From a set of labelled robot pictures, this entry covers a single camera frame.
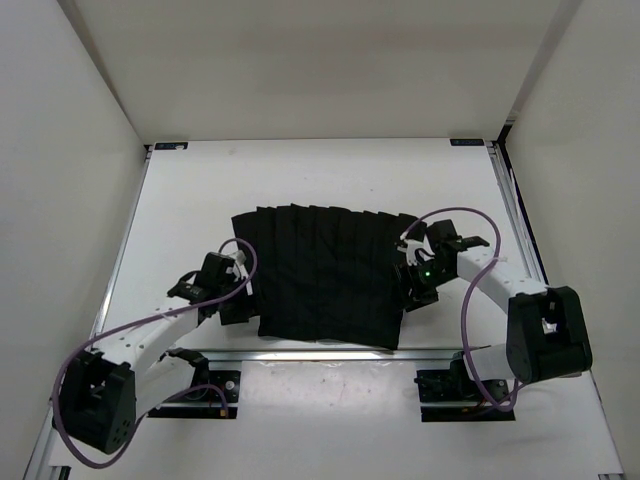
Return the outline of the black skirt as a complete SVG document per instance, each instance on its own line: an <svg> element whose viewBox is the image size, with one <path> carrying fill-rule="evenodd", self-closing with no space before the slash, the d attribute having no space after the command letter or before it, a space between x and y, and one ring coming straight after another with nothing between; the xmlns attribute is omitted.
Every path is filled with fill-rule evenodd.
<svg viewBox="0 0 640 480"><path fill-rule="evenodd" d="M258 334L394 350L404 316L395 268L408 214L340 207L258 207L231 220L256 257Z"/></svg>

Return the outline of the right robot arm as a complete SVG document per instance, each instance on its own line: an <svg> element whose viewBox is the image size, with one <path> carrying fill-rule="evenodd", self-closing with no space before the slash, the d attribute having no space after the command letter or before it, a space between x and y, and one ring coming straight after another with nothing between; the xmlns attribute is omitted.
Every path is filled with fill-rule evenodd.
<svg viewBox="0 0 640 480"><path fill-rule="evenodd" d="M422 240L402 235L397 245L405 260L398 267L408 305L419 308L437 299L440 286L461 279L480 291L506 316L503 343L465 346L454 360L449 387L470 400L489 380L524 385L579 376L591 369L593 354L578 293L551 287L500 259L479 236L460 236L450 220L427 227Z"/></svg>

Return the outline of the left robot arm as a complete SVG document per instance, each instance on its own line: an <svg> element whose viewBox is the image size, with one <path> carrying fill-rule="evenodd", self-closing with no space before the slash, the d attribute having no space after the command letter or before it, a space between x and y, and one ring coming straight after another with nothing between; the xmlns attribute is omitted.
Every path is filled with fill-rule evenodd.
<svg viewBox="0 0 640 480"><path fill-rule="evenodd" d="M105 331L78 347L54 382L53 426L68 449L78 443L104 454L130 443L141 420L162 404L198 400L211 384L209 362L179 346L206 319L249 293L257 270L250 246L231 254L210 252L200 269L179 278L167 302L141 320Z"/></svg>

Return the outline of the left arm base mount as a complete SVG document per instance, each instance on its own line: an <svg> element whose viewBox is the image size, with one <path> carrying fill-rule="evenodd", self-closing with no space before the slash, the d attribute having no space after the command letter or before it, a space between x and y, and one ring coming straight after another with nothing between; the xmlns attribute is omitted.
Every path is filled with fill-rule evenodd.
<svg viewBox="0 0 640 480"><path fill-rule="evenodd" d="M213 367L200 352L175 348L165 357L186 362L192 368L190 384L147 416L159 419L235 420L241 387L241 371Z"/></svg>

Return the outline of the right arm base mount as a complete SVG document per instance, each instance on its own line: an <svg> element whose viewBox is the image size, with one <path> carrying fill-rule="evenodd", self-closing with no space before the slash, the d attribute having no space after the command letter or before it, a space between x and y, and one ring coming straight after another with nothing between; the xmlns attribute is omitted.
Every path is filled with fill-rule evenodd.
<svg viewBox="0 0 640 480"><path fill-rule="evenodd" d="M515 421L512 410L493 407L468 375L457 355L447 368L416 371L422 423L471 423Z"/></svg>

